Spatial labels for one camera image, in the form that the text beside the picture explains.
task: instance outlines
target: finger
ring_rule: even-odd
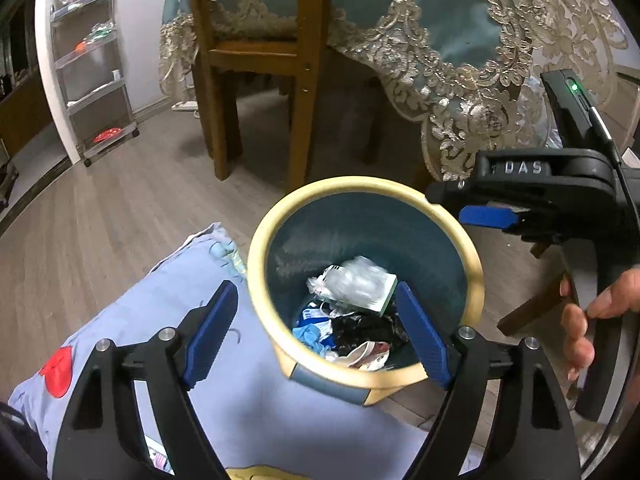
[[[590,366],[593,363],[593,357],[595,356],[595,350],[593,344],[586,339],[580,338],[578,340],[566,338],[564,340],[564,357],[569,361],[573,368],[581,370],[584,367]]]
[[[621,316],[627,310],[640,311],[640,269],[623,272],[613,285],[591,302],[588,314],[607,319]]]
[[[563,298],[567,298],[571,295],[571,280],[569,280],[569,276],[566,274],[562,278],[560,282],[560,296]]]
[[[573,383],[579,376],[580,370],[576,368],[569,368],[569,373],[566,375],[566,378]]]
[[[568,303],[565,306],[560,324],[570,339],[580,339],[587,333],[587,316],[576,304]]]

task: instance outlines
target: blue gripper pad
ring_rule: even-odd
[[[398,283],[396,287],[396,308],[424,371],[447,390],[453,378],[449,371],[447,346],[405,282]]]
[[[207,378],[209,370],[231,322],[238,311],[238,290],[225,280],[209,301],[210,308],[198,331],[191,338],[186,350],[186,366],[182,380],[191,389]]]
[[[461,224],[506,229],[518,221],[518,214],[506,207],[467,205],[458,215]]]

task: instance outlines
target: trash can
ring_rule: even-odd
[[[360,254],[407,282],[445,333],[478,323],[484,282],[476,248],[456,219],[397,182],[330,178],[290,193],[267,213],[251,242],[248,287],[282,371],[370,405],[427,377],[411,345],[389,355],[391,369],[366,372],[326,361],[291,333],[308,297],[306,279]]]

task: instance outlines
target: gold embroidery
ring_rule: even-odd
[[[611,48],[627,48],[608,0],[487,1],[494,20],[501,22],[505,15],[510,16],[514,27],[519,24],[532,46],[542,51],[546,62],[536,67],[537,72],[572,68],[597,102],[607,104],[616,85]],[[503,35],[508,32],[504,27],[502,31]],[[510,42],[519,40],[521,37],[512,35]]]
[[[197,53],[193,15],[178,14],[160,28],[160,89],[177,101],[193,98],[184,84]]]
[[[616,88],[611,49],[627,47],[608,0],[486,1],[502,30],[496,58],[480,68],[441,59],[419,23],[422,11],[415,0],[393,1],[369,29],[334,9],[329,27],[328,44],[375,69],[396,110],[421,124],[425,162],[444,180],[468,176],[478,150],[544,144],[552,121],[540,72],[572,68],[595,101],[606,105]],[[277,16],[260,0],[240,0],[237,12],[213,0],[212,18],[216,34],[224,38],[296,35],[295,16]],[[189,52],[193,31],[186,30],[169,29],[172,44],[161,48],[165,68],[177,63],[174,53]]]
[[[296,17],[273,14],[260,0],[240,0],[236,12],[229,12],[217,0],[211,2],[211,17],[217,37],[251,40],[296,37]]]

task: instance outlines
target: metal bolt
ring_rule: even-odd
[[[540,343],[535,337],[526,337],[524,338],[524,344],[527,345],[527,348],[530,350],[537,350],[540,348]]]
[[[168,326],[167,328],[163,328],[159,333],[158,337],[160,341],[171,341],[175,337],[175,328],[171,328]]]
[[[473,328],[471,328],[470,326],[461,326],[458,329],[458,335],[462,339],[466,339],[468,341],[471,341],[473,338],[476,337],[476,331]]]
[[[109,341],[108,339],[100,339],[100,341],[98,341],[95,344],[95,349],[98,352],[104,352],[110,346],[111,346],[111,341]]]

